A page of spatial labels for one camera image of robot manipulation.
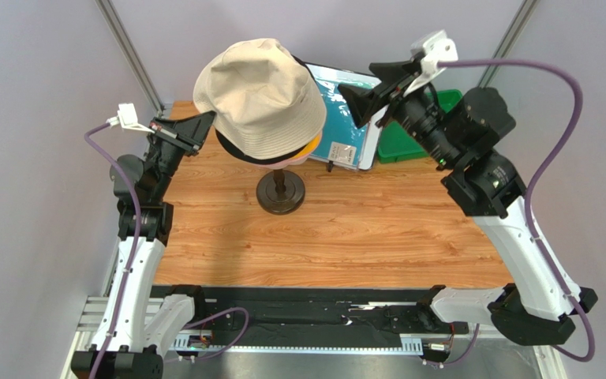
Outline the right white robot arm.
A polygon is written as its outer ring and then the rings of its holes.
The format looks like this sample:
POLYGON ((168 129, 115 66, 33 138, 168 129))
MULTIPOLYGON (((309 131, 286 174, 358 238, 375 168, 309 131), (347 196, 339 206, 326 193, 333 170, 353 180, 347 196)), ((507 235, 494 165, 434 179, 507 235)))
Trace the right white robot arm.
POLYGON ((516 125, 498 90, 475 87, 445 111, 430 86, 415 87, 423 62, 373 63, 373 88, 339 85, 357 127, 372 118, 396 122, 445 172, 442 185, 464 215, 485 233, 512 281, 485 290, 434 286, 421 306, 438 320, 491 325, 522 346, 562 345, 573 316, 597 302, 563 270, 531 209, 533 183, 524 183, 496 144, 516 125))

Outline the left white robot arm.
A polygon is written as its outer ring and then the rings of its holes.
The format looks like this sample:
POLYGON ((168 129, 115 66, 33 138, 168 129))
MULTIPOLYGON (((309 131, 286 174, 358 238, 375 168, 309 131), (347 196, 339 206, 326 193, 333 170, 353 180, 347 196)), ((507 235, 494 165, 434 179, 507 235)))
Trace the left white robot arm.
POLYGON ((84 135, 110 164, 118 200, 118 255, 107 305, 88 347, 73 353, 70 369, 78 378, 161 378, 164 358, 198 305, 192 292, 167 294, 146 318, 155 273, 172 229, 174 206, 164 200, 181 161, 202 149, 216 113, 179 120, 119 114, 84 135), (144 157, 111 156, 93 140, 99 131, 120 126, 145 133, 144 157))

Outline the pink bucket hat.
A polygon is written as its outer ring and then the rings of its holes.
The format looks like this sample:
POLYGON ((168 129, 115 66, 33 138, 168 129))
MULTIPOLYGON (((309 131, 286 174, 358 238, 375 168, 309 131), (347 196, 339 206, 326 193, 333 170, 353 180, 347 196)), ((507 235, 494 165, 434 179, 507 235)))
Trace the pink bucket hat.
POLYGON ((255 166, 268 170, 280 170, 288 166, 297 166, 303 164, 308 159, 308 157, 309 155, 300 155, 290 157, 288 159, 270 159, 265 160, 263 162, 260 161, 258 163, 255 163, 255 166))

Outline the yellow bucket hat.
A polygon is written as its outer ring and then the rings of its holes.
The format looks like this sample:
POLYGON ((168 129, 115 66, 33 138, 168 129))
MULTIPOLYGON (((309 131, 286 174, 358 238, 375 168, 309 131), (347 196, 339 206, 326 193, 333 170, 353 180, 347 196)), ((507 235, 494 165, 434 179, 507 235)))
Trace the yellow bucket hat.
POLYGON ((306 159, 319 146, 322 139, 322 133, 319 133, 312 141, 310 141, 294 158, 306 159))

